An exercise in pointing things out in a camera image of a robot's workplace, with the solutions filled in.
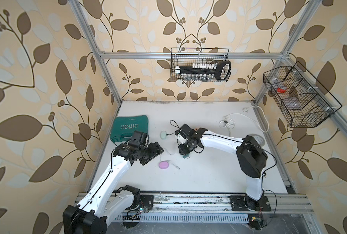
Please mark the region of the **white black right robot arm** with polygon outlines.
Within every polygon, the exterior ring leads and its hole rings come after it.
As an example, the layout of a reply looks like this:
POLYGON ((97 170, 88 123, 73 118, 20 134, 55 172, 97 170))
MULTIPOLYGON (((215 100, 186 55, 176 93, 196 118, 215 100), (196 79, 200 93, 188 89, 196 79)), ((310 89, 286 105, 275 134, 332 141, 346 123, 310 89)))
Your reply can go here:
POLYGON ((197 148, 206 147, 237 155, 242 172, 246 175, 247 189, 244 195, 230 196, 233 211, 272 211, 270 202, 263 190, 263 175, 268 160, 267 152, 258 144, 254 137, 245 138, 223 136, 206 128, 192 129, 186 124, 175 131, 180 142, 179 154, 187 156, 197 148))

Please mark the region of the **mint green earbuds case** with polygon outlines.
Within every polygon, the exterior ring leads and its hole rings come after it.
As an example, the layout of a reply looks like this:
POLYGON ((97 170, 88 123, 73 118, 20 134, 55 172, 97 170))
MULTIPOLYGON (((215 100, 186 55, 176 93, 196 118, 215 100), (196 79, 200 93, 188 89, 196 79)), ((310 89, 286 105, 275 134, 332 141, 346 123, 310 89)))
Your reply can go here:
POLYGON ((166 131, 162 131, 162 132, 160 133, 160 138, 161 138, 161 139, 166 139, 166 138, 167 138, 167 133, 166 133, 166 131))

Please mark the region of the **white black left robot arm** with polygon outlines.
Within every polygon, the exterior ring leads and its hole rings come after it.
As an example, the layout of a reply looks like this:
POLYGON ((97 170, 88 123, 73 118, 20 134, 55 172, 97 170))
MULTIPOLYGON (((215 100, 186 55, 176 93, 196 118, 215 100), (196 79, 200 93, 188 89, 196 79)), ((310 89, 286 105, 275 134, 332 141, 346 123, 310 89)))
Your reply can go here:
POLYGON ((145 165, 161 155, 164 149, 158 142, 150 142, 147 133, 135 131, 132 137, 117 145, 102 176, 76 206, 69 205, 63 212, 66 234, 104 234, 108 226, 126 209, 140 205, 140 190, 125 186, 109 201, 119 181, 134 162, 145 165))

